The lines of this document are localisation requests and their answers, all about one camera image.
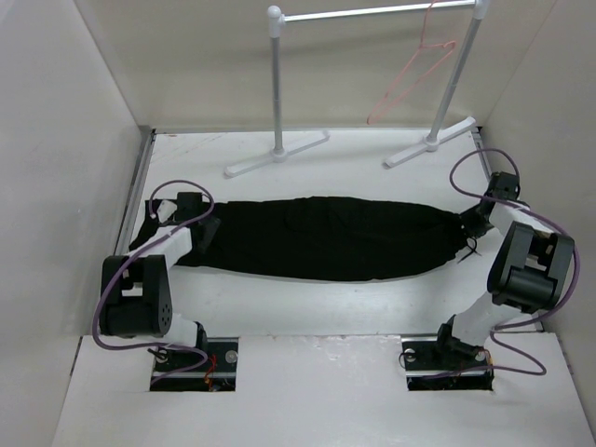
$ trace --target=black pants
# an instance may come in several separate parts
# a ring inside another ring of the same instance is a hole
[[[213,214],[221,224],[208,249],[178,265],[365,281],[424,273],[467,244],[457,214],[412,203],[310,197],[218,203]]]

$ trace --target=red wire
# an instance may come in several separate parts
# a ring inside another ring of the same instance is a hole
[[[410,94],[410,92],[418,84],[420,84],[423,80],[425,80],[432,72],[437,70],[454,53],[455,45],[456,45],[456,42],[454,40],[450,40],[449,42],[445,42],[442,44],[434,44],[434,45],[427,45],[425,43],[425,40],[427,38],[428,15],[430,13],[430,9],[432,9],[432,7],[435,5],[435,3],[437,3],[437,1],[438,0],[433,0],[430,3],[430,5],[428,6],[427,12],[425,13],[425,19],[424,19],[424,23],[422,26],[422,33],[420,33],[420,45],[418,46],[418,49],[413,54],[413,56],[410,58],[408,63],[406,63],[405,67],[403,67],[401,72],[393,80],[393,82],[389,86],[389,89],[387,90],[385,96],[383,96],[383,98],[381,98],[381,101],[379,101],[373,107],[371,113],[369,114],[368,118],[366,119],[366,124],[371,125],[371,124],[376,123],[379,119],[381,119],[391,108],[398,105],[398,103],[400,103],[406,96],[408,96]],[[389,99],[389,95],[391,93],[393,93],[393,90],[396,89],[398,84],[401,82],[401,79],[405,76],[405,74],[408,72],[408,70],[410,70],[410,68],[412,67],[414,61],[418,58],[418,56],[420,56],[420,53],[422,53],[422,51],[425,49],[435,49],[435,48],[443,48],[443,49],[449,48],[450,50],[447,54],[445,54],[445,56],[440,58],[440,60],[437,63],[435,63],[432,67],[430,67],[425,73],[418,76],[418,78],[415,80],[415,82],[411,86],[406,88],[403,92],[401,92],[401,94],[395,100],[391,101],[389,104],[386,104]]]
[[[211,356],[210,360],[211,366],[207,370],[207,372],[205,372],[205,383],[208,384],[209,388],[211,389],[211,383],[213,382],[213,380],[209,379],[209,374],[215,373],[215,364],[217,363],[217,358],[215,357],[215,354]]]

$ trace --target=white wall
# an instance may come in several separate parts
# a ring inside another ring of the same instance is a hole
[[[483,130],[521,168],[523,198],[569,231],[582,275],[552,326],[596,429],[596,2],[558,0]],[[506,166],[501,159],[493,167]]]
[[[448,122],[494,108],[555,0],[495,0]],[[76,0],[139,124],[169,129],[270,129],[266,9],[276,0]],[[279,0],[286,14],[415,0]],[[429,42],[461,42],[471,11],[431,14]],[[282,33],[289,126],[365,126],[415,52],[422,14],[303,23]],[[404,86],[437,54],[414,66]],[[429,126],[455,57],[380,124]]]
[[[0,0],[0,445],[52,441],[140,134],[72,0]]]

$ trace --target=white pole cap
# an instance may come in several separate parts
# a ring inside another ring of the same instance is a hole
[[[281,27],[284,24],[281,9],[276,6],[271,6],[267,9],[267,16],[269,17],[269,36],[271,38],[279,37],[281,34]]]
[[[488,6],[491,4],[491,0],[476,0],[476,6],[474,6],[474,19],[482,20],[488,11]]]

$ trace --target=white table surface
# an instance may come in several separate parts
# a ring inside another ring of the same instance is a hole
[[[252,336],[236,392],[150,393],[151,355],[85,337],[53,446],[593,447],[556,336],[501,338],[548,374],[497,372],[493,392],[408,391],[397,336]],[[487,347],[496,364],[531,367]]]
[[[324,146],[233,180],[223,178],[224,166],[267,150],[270,133],[162,135],[143,194],[184,178],[205,185],[220,201],[345,195],[453,211],[474,205],[447,183],[453,163],[474,149],[469,134],[406,166],[381,168],[385,156],[423,134],[333,130]],[[486,187],[478,158],[458,179],[475,191]],[[178,188],[169,191],[175,196]],[[494,392],[409,392],[398,366],[400,338],[374,335],[435,332],[484,292],[500,243],[492,231],[480,240],[482,256],[462,264],[357,284],[174,267],[174,308],[203,322],[210,336],[242,335],[237,391],[149,393],[151,355],[103,351],[85,337],[53,445],[594,446],[555,335],[503,334],[539,357],[549,373],[497,372]],[[343,335],[320,336],[327,334]],[[487,347],[497,364],[532,366],[490,341]]]
[[[286,142],[308,133],[285,132]],[[224,167],[270,149],[271,132],[158,135],[142,193],[186,179],[208,188],[217,201],[304,196],[355,196],[408,201],[460,212],[477,203],[448,182],[454,163],[475,149],[470,133],[394,169],[381,162],[418,142],[422,129],[332,129],[321,146],[234,179]],[[469,190],[483,193],[487,179],[479,157],[457,174]],[[168,186],[158,197],[176,197],[186,185]],[[139,210],[136,228],[142,221]],[[210,336],[265,334],[375,334],[435,332],[485,291],[502,237],[496,230],[479,240],[481,256],[451,262],[415,278],[367,283],[330,283],[244,275],[207,267],[170,271],[176,312],[200,321]],[[461,251],[459,257],[466,254]]]

